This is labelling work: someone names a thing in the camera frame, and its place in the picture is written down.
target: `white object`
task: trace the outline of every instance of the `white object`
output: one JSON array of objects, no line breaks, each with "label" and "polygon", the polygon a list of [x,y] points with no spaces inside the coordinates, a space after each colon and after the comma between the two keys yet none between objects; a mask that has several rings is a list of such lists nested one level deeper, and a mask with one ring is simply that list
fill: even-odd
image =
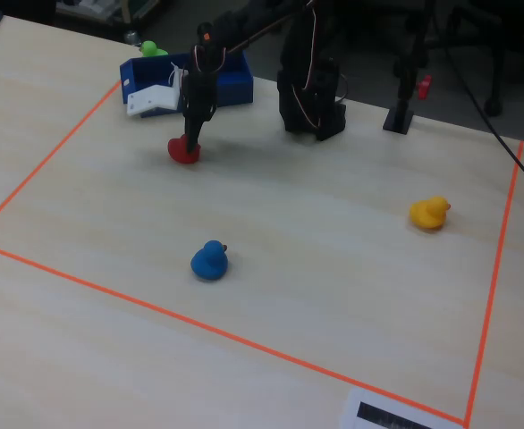
[{"label": "white object", "polygon": [[[369,411],[362,415],[363,418],[359,412],[359,407],[362,404],[364,407],[369,408]],[[376,408],[379,412],[372,412],[372,408]],[[408,423],[400,425],[401,419],[408,421]],[[428,414],[421,409],[410,407],[397,400],[392,400],[360,387],[351,389],[343,408],[339,428],[381,429],[382,427],[415,427],[413,424],[430,427],[431,429],[461,429],[460,425],[444,420],[441,417]]]},{"label": "white object", "polygon": [[179,95],[181,94],[181,69],[173,64],[173,85],[153,85],[141,91],[129,94],[127,98],[127,114],[143,114],[151,110],[161,108],[176,110],[179,105]]}]

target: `blue rubber duck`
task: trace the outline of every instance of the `blue rubber duck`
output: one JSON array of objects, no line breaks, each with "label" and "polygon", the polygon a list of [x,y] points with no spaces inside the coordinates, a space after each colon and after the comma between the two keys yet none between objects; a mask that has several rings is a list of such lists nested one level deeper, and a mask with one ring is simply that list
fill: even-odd
[{"label": "blue rubber duck", "polygon": [[212,240],[205,244],[190,261],[194,274],[204,280],[218,280],[228,269],[226,246]]}]

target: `yellow rubber duck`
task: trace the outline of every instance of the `yellow rubber duck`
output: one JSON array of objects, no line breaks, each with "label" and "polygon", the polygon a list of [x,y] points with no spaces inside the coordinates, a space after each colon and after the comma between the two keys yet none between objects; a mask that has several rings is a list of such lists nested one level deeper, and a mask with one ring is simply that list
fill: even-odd
[{"label": "yellow rubber duck", "polygon": [[411,221],[419,228],[434,229],[443,226],[447,218],[447,210],[450,208],[451,205],[445,198],[432,197],[414,203],[409,214]]}]

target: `red object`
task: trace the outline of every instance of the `red object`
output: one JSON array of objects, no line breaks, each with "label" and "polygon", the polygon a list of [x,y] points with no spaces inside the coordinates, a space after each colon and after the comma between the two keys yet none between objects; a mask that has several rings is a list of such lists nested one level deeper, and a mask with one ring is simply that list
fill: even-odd
[{"label": "red object", "polygon": [[194,164],[199,160],[200,145],[197,144],[194,150],[188,154],[186,134],[182,134],[179,139],[170,139],[168,149],[169,155],[177,163]]},{"label": "red object", "polygon": [[431,80],[433,78],[428,74],[418,85],[417,89],[419,91],[419,100],[425,100],[429,94],[429,88],[431,88]]}]

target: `wire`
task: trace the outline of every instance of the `wire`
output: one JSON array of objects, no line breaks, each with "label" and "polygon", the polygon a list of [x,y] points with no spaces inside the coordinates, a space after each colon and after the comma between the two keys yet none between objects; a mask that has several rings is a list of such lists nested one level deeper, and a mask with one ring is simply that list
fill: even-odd
[{"label": "wire", "polygon": [[317,130],[319,128],[319,126],[321,125],[321,118],[317,118],[317,125],[315,123],[312,122],[311,119],[309,119],[309,116],[308,114],[306,114],[306,111],[304,110],[304,106],[301,105],[301,101],[300,99],[298,98],[298,94],[296,94],[296,88],[292,85],[292,92],[294,93],[294,96],[296,97],[296,101],[298,102],[298,106],[300,107],[300,110],[301,112],[304,114],[304,116],[306,117],[306,121],[308,121],[308,123],[311,125],[312,128],[314,128],[315,130]]},{"label": "wire", "polygon": [[246,48],[249,46],[249,44],[251,42],[254,42],[256,41],[258,38],[264,36],[270,29],[272,29],[273,27],[285,22],[285,21],[288,21],[291,17],[293,17],[296,13],[290,13],[289,15],[286,15],[284,16],[283,18],[279,19],[278,21],[275,21],[275,22],[272,22],[270,25],[268,25],[267,27],[264,27],[261,31],[259,31],[258,33],[254,34],[253,36],[250,36],[249,38],[247,38],[246,40],[244,40],[243,42],[240,42],[238,45],[236,45],[235,47],[231,48],[231,49],[228,49],[228,53],[231,54],[233,52],[235,52],[236,50],[238,49],[242,49],[242,48]]},{"label": "wire", "polygon": [[340,77],[343,79],[343,81],[345,82],[345,92],[343,93],[342,95],[342,98],[340,98],[339,100],[337,100],[335,103],[336,104],[340,104],[343,100],[345,100],[345,98],[348,96],[348,94],[350,93],[350,83],[348,82],[348,78],[345,74],[343,73],[340,73]]},{"label": "wire", "polygon": [[169,83],[170,83],[171,86],[172,86],[172,85],[174,85],[174,80],[173,80],[173,82],[171,83],[171,78],[174,77],[174,71],[176,70],[177,66],[176,66],[173,62],[171,62],[171,65],[173,66],[173,71],[171,71],[171,74],[169,74]]},{"label": "wire", "polygon": [[439,37],[441,45],[443,46],[443,50],[444,50],[444,53],[445,53],[445,55],[447,57],[447,60],[451,64],[452,70],[457,75],[457,79],[459,80],[459,82],[461,83],[463,89],[465,90],[465,92],[469,96],[470,101],[473,103],[473,105],[477,109],[478,114],[483,119],[483,121],[485,122],[485,124],[488,127],[488,129],[493,133],[493,135],[499,141],[499,143],[501,145],[503,145],[504,149],[509,153],[509,155],[514,160],[514,162],[520,167],[522,172],[524,172],[524,165],[519,160],[519,158],[516,155],[514,155],[514,152],[511,151],[511,149],[504,142],[503,138],[498,134],[498,132],[496,132],[496,130],[494,129],[493,124],[489,121],[488,117],[486,116],[486,113],[480,107],[480,105],[478,104],[477,99],[475,98],[475,96],[473,95],[472,91],[470,90],[469,85],[467,84],[467,81],[465,81],[464,78],[462,77],[461,72],[459,71],[459,68],[457,67],[457,64],[452,59],[451,52],[449,52],[449,47],[446,45],[446,43],[444,41],[444,38],[443,38],[443,35],[441,33],[441,30],[439,29],[439,24],[437,22],[437,17],[436,17],[435,11],[433,11],[433,25],[435,26],[435,31],[437,33],[437,36]]},{"label": "wire", "polygon": [[317,16],[316,9],[312,8],[312,13],[314,14],[314,29],[312,30],[312,47],[309,51],[309,67],[308,67],[308,78],[306,79],[306,85],[302,88],[302,91],[305,91],[309,87],[309,81],[312,77],[312,71],[314,70],[314,52],[316,51],[316,27],[317,27]]},{"label": "wire", "polygon": [[[200,47],[204,50],[204,47],[203,46],[199,46],[199,45],[195,45],[194,46],[194,49],[193,49],[193,56],[194,56],[194,63],[195,65],[197,66],[197,70],[199,72],[202,72],[202,70],[200,69],[199,67],[199,56],[197,55],[197,47]],[[220,65],[218,66],[218,68],[216,70],[213,70],[212,73],[216,73],[216,72],[219,72],[220,69],[223,68],[224,66],[224,62],[226,61],[226,48],[223,49],[223,61],[220,63]]]}]

